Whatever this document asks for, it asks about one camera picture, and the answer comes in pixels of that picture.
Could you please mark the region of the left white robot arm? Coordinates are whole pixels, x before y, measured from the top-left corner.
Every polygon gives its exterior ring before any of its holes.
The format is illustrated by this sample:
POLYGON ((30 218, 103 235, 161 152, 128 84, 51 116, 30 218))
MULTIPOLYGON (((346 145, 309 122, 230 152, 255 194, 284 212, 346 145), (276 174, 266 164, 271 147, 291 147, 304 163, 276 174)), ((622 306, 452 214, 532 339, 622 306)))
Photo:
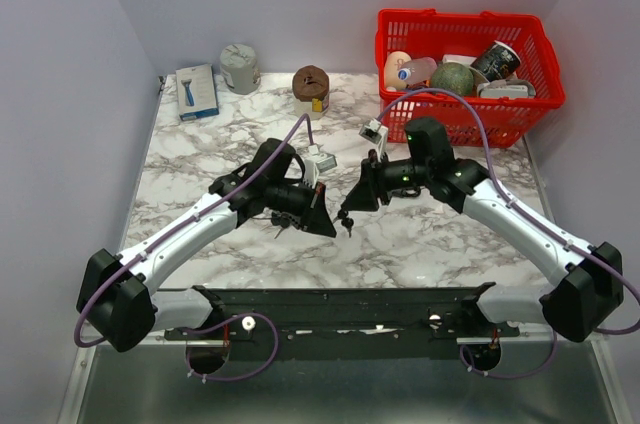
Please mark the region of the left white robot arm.
POLYGON ((325 204, 322 172, 336 158, 316 145, 299 155, 270 138, 254 158, 222 177, 182 216, 117 255, 101 249, 87 263, 76 308, 101 340, 126 352, 150 332, 188 327, 201 339, 222 324, 219 307, 204 289, 160 293, 166 279, 212 241, 264 210, 281 228, 335 237, 325 204))

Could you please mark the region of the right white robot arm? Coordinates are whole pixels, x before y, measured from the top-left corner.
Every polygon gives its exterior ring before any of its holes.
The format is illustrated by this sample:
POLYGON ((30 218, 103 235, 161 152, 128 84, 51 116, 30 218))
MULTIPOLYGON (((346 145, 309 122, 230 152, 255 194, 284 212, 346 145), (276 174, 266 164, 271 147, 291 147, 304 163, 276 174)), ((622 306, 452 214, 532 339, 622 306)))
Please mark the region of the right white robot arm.
POLYGON ((512 321, 547 324, 562 337, 582 342, 622 303, 622 257, 614 246, 593 246, 562 230, 494 181, 486 167, 455 157, 436 119, 406 124, 410 156, 404 160, 388 158, 388 130, 379 120, 364 124, 359 134, 373 147, 338 213, 346 230, 353 227, 351 212, 375 212, 396 191, 426 189, 500 235, 547 279, 545 286, 485 285, 460 311, 467 333, 480 336, 496 323, 512 321))

